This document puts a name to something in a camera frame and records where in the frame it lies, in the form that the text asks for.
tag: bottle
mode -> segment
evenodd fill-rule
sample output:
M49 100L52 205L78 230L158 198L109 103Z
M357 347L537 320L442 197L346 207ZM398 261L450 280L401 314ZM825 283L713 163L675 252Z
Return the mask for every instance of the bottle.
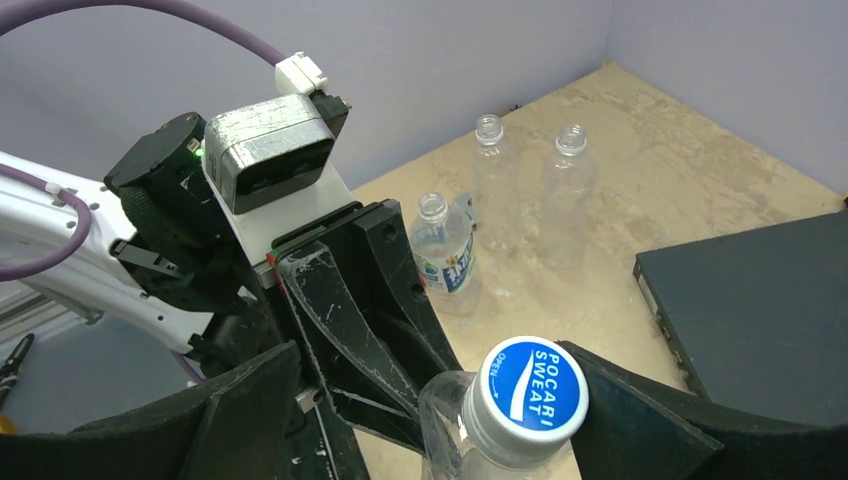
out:
M438 193L418 201L410 246L421 282L433 306L454 315L470 315L480 302L482 283L476 269L471 220L448 206Z
M519 165L504 138L501 120L483 115L477 120L472 201L479 219L477 241L488 250L508 251L518 243Z
M427 455L422 478L542 480L559 478L589 393L568 352L524 336L492 349L476 374L433 377L418 406Z
M564 269L579 265L585 255L588 201L598 165L580 125L563 128L554 147L542 169L536 256L548 268Z

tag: beige tabletop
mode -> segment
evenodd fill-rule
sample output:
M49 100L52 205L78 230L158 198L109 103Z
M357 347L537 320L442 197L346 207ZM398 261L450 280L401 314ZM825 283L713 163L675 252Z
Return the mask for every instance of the beige tabletop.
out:
M533 258L528 228L521 251L509 260L526 279L524 294L504 301L489 289L473 316L439 314L448 339L467 370L476 370L501 340L539 335L572 341L685 388L633 279L634 255L836 211L840 197L613 64L504 117L507 138L520 155L524 195L534 195L542 161L569 123L586 128L601 170L585 262L567 272L546 270ZM452 199L472 187L473 137L458 138L354 194L363 203L399 200L410 225L422 194ZM490 261L484 250L478 259L484 267ZM357 437L375 480L419 478L418 455L361 432ZM580 478L573 456L569 462L557 478Z

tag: bottle label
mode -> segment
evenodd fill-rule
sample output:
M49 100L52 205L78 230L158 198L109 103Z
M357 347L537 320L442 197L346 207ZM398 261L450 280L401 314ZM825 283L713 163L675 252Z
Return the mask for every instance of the bottle label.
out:
M547 431L577 411L580 387L571 364L553 348L532 341L501 350L489 367L488 388L498 410L513 423Z
M414 254L418 275L428 287L448 293L457 293L468 284L474 270L474 236L468 237L465 244L453 255L440 259L427 259Z

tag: white wall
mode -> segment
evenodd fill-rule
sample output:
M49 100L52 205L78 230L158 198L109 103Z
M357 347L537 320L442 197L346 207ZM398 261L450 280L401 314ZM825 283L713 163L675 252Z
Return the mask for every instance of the white wall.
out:
M848 192L848 1L616 0L607 56Z
M0 5L13 0L0 0ZM194 0L307 51L354 106L332 160L355 187L601 66L612 0ZM61 14L0 39L0 149L92 178L189 110L274 96L261 60L129 7Z

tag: labeled bottle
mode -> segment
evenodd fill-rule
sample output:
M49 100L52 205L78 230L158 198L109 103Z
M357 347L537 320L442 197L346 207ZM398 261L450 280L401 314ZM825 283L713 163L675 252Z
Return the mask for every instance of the labeled bottle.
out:
M422 478L542 480L561 476L589 393L568 352L523 336L492 349L476 374L437 375L418 405Z
M453 315L470 315L480 302L482 283L476 269L471 220L448 206L438 193L418 201L410 246L421 282L433 306Z
M504 138L501 119L483 115L474 132L472 200L477 213L477 241L493 251L507 251L518 243L519 164L518 157Z
M583 127L566 126L542 169L536 256L550 269L577 266L585 256L588 204L598 182L586 146Z

